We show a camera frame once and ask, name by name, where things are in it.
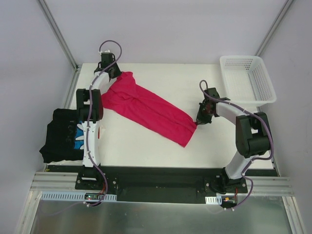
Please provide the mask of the pink t shirt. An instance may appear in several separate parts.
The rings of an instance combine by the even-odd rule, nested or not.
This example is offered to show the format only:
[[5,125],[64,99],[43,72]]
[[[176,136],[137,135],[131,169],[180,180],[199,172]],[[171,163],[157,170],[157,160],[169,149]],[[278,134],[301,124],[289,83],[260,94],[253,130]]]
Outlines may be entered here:
[[113,110],[182,147],[187,146],[197,129],[186,112],[139,86],[133,72],[122,72],[101,99],[105,109]]

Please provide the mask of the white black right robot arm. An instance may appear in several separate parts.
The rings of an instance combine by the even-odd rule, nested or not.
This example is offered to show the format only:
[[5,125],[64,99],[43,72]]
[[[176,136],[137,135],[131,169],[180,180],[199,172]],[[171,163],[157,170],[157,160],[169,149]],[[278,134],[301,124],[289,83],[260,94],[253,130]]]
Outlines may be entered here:
[[213,117],[223,117],[235,125],[236,153],[221,174],[210,182],[210,189],[221,194],[231,192],[242,182],[251,163],[261,160],[267,151],[273,152],[273,139],[267,115],[250,113],[228,98],[221,98],[215,88],[202,90],[204,100],[199,103],[197,125],[212,122]]

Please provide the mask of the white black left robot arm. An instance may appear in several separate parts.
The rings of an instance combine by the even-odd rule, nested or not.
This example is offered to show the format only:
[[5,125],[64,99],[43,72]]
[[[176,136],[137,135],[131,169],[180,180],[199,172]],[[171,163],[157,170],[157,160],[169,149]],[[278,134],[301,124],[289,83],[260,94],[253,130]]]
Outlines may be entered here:
[[89,87],[76,90],[76,109],[83,132],[82,170],[78,174],[77,184],[87,185],[93,190],[107,188],[99,159],[100,121],[104,116],[101,95],[110,81],[121,74],[116,57],[110,50],[101,51],[100,57]]

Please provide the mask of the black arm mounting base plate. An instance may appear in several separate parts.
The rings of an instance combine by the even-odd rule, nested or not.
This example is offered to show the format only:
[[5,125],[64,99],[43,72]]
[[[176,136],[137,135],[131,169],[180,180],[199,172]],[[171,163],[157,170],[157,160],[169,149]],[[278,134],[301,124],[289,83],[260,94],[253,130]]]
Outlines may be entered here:
[[246,194],[246,180],[233,182],[223,169],[102,166],[48,166],[49,172],[77,173],[76,190],[116,195],[118,201],[203,204],[216,194]]

